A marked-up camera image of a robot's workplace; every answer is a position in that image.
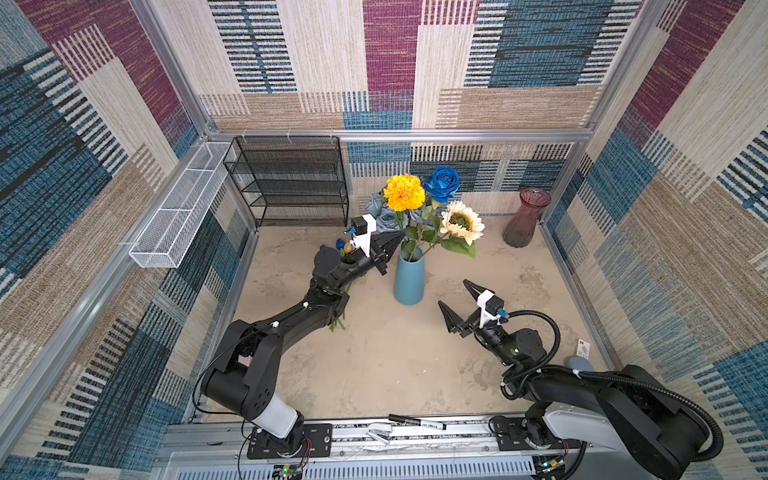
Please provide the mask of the deep blue rose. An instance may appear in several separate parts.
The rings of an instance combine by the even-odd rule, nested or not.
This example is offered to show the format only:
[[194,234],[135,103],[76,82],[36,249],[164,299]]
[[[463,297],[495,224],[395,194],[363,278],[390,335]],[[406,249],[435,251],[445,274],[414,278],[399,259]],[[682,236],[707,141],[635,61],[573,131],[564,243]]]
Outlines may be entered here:
[[424,183],[424,190],[432,196],[434,201],[441,204],[451,201],[459,188],[459,174],[448,166],[435,169]]

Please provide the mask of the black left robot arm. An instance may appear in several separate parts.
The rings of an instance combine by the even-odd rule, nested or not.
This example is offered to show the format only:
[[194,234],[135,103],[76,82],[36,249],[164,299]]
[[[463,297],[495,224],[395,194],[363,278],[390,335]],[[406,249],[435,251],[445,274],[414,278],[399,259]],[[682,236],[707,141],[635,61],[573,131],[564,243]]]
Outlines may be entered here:
[[304,442],[303,416],[275,393],[281,357],[310,333],[339,318],[349,301],[344,288],[375,268],[385,274],[403,241],[403,231],[374,233],[369,252],[356,247],[345,255],[322,247],[304,298],[266,320],[232,322],[214,358],[201,375],[199,391],[277,442],[295,450]]

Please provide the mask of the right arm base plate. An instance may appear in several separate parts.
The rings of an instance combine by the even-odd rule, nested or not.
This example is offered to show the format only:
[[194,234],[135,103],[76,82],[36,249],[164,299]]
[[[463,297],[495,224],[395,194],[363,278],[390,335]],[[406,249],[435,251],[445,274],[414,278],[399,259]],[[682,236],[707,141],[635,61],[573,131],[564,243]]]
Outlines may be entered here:
[[525,416],[495,415],[487,426],[495,437],[500,451],[569,450],[578,451],[579,440],[556,437],[543,420]]

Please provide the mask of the cream sunflower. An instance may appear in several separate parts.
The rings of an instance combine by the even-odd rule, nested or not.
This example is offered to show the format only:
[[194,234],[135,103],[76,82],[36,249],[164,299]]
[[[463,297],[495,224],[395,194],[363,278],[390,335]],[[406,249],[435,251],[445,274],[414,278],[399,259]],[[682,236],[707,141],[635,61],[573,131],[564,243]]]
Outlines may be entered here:
[[481,216],[460,200],[448,203],[430,200],[419,210],[415,228],[415,245],[423,253],[441,247],[475,258],[485,225]]

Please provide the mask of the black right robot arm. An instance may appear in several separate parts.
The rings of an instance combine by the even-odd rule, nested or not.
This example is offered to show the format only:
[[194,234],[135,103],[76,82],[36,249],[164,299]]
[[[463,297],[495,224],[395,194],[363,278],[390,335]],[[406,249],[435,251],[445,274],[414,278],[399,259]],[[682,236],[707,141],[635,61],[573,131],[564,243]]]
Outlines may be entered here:
[[551,316],[509,311],[493,291],[469,280],[463,285],[476,309],[463,318],[440,301],[448,332],[473,337],[505,366],[500,391],[506,399],[531,403],[520,419],[490,420],[501,447],[515,441],[536,450],[574,445],[572,466],[578,468],[589,445],[602,446],[628,454],[658,479],[679,479],[690,464],[722,452],[723,432],[702,406],[636,365],[594,371],[554,364],[562,335]]

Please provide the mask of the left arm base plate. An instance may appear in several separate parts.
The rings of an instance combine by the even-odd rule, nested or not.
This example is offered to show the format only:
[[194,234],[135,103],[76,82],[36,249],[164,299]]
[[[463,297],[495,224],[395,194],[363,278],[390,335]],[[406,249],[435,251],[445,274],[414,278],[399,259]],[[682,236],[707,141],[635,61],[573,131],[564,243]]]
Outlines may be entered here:
[[330,456],[332,439],[331,423],[299,425],[284,439],[255,427],[247,444],[246,457],[249,460],[326,458]]

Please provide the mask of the dusty blue rose bouquet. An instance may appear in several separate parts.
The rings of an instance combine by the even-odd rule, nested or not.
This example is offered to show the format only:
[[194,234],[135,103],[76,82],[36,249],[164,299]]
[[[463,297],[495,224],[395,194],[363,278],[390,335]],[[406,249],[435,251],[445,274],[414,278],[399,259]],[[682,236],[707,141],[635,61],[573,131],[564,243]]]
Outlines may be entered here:
[[[424,205],[430,200],[430,197],[426,194],[426,200]],[[374,233],[377,232],[389,232],[389,231],[399,231],[403,230],[406,235],[406,231],[404,229],[401,229],[396,222],[395,214],[392,210],[390,210],[386,206],[386,200],[383,196],[383,191],[380,191],[378,193],[375,193],[371,199],[369,200],[366,208],[365,208],[366,214],[371,214],[375,220],[376,220],[376,226],[377,229]],[[416,234],[416,223],[418,221],[419,213],[414,212],[412,214],[412,220],[410,221],[410,228],[409,233]],[[397,249],[400,249],[401,252],[404,253],[404,249],[402,247],[402,243],[398,246]]]

